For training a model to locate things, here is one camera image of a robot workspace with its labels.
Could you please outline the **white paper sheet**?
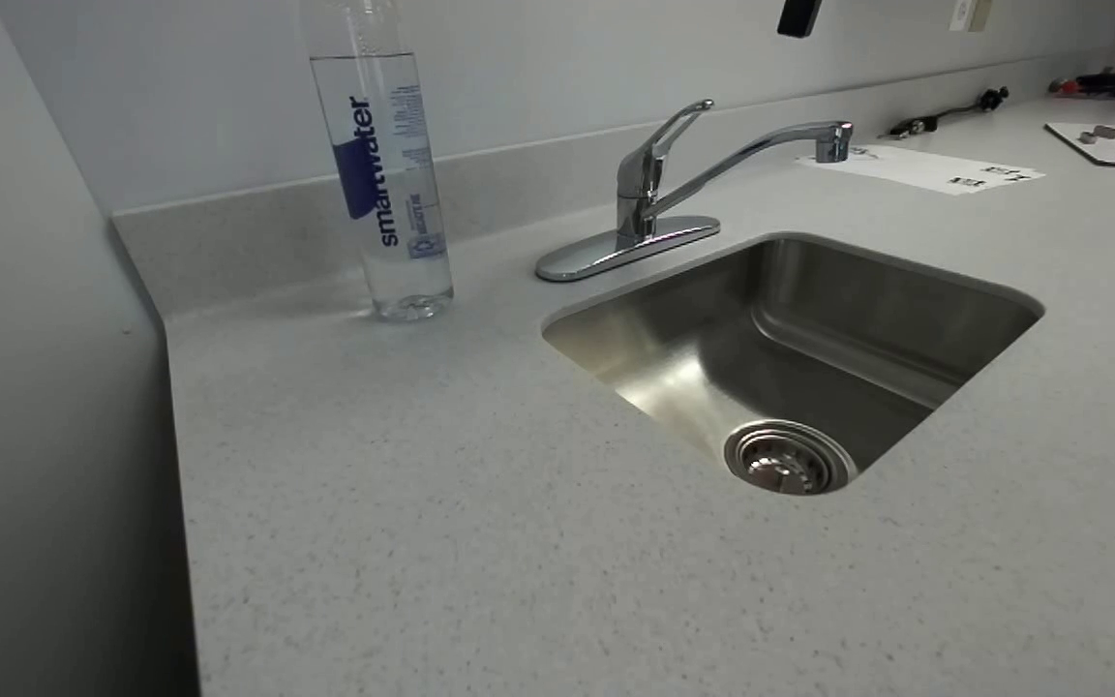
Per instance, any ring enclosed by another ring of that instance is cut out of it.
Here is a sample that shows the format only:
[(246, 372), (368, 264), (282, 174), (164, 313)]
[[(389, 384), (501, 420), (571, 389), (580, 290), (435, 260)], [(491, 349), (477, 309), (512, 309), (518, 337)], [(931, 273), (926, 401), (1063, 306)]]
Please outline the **white paper sheet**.
[(1037, 184), (1037, 172), (1030, 167), (935, 155), (935, 153), (886, 149), (886, 144), (851, 149), (844, 163), (829, 163), (829, 174), (859, 174), (859, 177), (897, 184), (897, 185), (950, 195), (950, 197)]

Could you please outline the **chrome faucet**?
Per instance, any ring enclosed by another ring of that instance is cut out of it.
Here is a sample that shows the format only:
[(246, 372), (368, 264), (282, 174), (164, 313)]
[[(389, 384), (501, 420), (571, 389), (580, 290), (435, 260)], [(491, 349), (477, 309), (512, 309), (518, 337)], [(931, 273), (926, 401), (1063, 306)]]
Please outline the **chrome faucet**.
[(563, 243), (545, 252), (535, 264), (535, 274), (541, 282), (580, 282), (597, 279), (615, 268), (644, 264), (651, 256), (708, 241), (721, 233), (717, 219), (704, 215), (683, 215), (675, 219), (675, 207), (690, 202), (700, 195), (708, 184), (721, 174), (745, 167), (750, 155), (786, 149), (786, 144), (810, 144), (819, 163), (844, 163), (851, 153), (857, 124), (851, 121), (810, 121), (810, 124), (792, 124), (780, 132), (768, 132), (708, 172), (692, 174), (677, 192), (661, 192), (666, 177), (666, 159), (675, 144), (704, 115), (713, 113), (717, 103), (700, 96), (686, 110), (677, 110), (660, 132), (651, 132), (637, 153), (621, 159), (615, 172), (615, 226), (607, 233)]

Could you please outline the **wall outlet plate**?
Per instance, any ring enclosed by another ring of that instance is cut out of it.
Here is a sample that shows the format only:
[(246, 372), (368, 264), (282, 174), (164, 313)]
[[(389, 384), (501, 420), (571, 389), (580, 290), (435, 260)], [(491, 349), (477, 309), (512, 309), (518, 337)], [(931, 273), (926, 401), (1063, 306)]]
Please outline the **wall outlet plate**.
[(992, 0), (952, 0), (950, 33), (984, 33)]

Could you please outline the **black tool on counter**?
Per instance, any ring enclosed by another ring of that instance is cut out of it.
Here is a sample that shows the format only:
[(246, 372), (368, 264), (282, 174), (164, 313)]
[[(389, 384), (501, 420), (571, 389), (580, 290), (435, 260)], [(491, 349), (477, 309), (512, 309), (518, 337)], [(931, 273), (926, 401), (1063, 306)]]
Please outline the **black tool on counter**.
[(958, 121), (958, 115), (995, 113), (1007, 96), (1010, 96), (1007, 87), (984, 91), (972, 105), (958, 105), (958, 110), (943, 110), (943, 113), (926, 113), (926, 115), (909, 115), (909, 121), (890, 124), (886, 139), (909, 139), (909, 137), (939, 132), (946, 121)]

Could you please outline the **stainless steel sink basin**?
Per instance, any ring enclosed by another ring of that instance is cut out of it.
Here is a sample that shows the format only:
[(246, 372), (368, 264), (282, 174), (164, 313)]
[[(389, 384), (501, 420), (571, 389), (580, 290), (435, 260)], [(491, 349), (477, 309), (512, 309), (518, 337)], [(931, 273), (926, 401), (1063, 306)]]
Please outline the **stainless steel sink basin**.
[(739, 423), (793, 420), (864, 478), (1042, 318), (1005, 282), (780, 233), (563, 309), (541, 337), (723, 472)]

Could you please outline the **metal sink drain strainer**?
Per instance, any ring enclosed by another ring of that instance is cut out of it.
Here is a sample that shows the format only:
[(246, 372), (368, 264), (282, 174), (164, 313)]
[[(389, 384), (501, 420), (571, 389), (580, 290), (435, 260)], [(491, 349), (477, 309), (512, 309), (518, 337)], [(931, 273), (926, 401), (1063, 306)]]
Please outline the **metal sink drain strainer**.
[(734, 478), (783, 497), (826, 497), (859, 478), (857, 456), (838, 439), (793, 420), (739, 423), (723, 439), (723, 465)]

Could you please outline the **clear smartwater bottle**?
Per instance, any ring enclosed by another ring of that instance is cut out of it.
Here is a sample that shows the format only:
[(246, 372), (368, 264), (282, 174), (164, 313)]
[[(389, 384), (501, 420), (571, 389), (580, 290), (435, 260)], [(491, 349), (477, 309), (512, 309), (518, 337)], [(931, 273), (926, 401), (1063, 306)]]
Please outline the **clear smartwater bottle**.
[(453, 273), (420, 60), (401, 44), (401, 0), (297, 4), (371, 313), (430, 323), (453, 303)]

